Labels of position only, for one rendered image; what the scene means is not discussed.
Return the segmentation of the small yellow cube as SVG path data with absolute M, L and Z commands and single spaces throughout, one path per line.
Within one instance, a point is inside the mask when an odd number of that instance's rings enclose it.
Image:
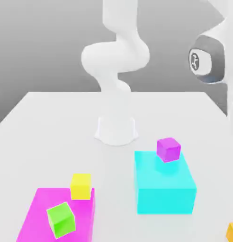
M 90 200 L 91 174 L 74 173 L 70 184 L 72 200 Z

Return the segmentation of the large cyan box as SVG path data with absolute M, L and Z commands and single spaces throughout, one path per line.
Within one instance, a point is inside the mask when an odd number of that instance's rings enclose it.
M 165 163 L 154 151 L 135 151 L 134 189 L 138 214 L 192 214 L 197 187 L 184 155 Z

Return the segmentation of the small green cube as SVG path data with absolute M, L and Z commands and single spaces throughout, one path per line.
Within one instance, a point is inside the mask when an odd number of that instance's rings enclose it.
M 67 202 L 48 208 L 46 212 L 55 239 L 76 230 L 75 216 Z

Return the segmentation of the large magenta box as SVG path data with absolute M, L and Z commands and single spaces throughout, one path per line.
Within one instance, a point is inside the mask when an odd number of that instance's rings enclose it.
M 76 219 L 76 230 L 56 239 L 46 210 L 67 202 Z M 16 242 L 91 242 L 95 212 L 95 190 L 90 200 L 72 200 L 69 188 L 38 188 Z

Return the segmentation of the small purple cube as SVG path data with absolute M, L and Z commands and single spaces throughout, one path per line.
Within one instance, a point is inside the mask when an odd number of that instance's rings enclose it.
M 181 144 L 174 138 L 157 140 L 157 155 L 164 163 L 176 161 L 180 157 Z

